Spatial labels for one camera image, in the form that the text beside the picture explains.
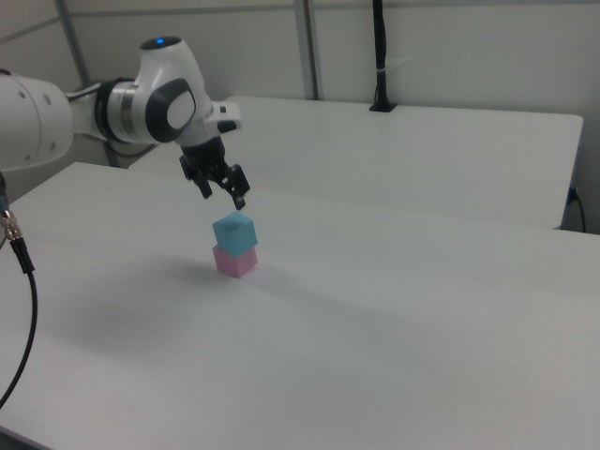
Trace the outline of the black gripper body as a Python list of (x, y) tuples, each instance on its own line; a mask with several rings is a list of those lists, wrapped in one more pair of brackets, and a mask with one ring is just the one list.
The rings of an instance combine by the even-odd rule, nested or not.
[(220, 137), (202, 144), (184, 146), (180, 163), (187, 180), (203, 176), (210, 181), (228, 180), (231, 168), (225, 161), (225, 146)]

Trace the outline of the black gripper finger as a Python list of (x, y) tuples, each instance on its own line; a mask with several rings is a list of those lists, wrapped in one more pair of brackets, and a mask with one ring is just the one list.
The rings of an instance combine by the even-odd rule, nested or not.
[(210, 175), (203, 171), (197, 171), (193, 177), (193, 182), (199, 188), (204, 199), (208, 199), (213, 195), (213, 189), (210, 185), (211, 181)]
[(237, 210), (242, 210), (246, 206), (245, 196), (250, 191), (250, 185), (240, 165), (235, 164), (226, 168), (220, 179), (220, 186), (230, 194)]

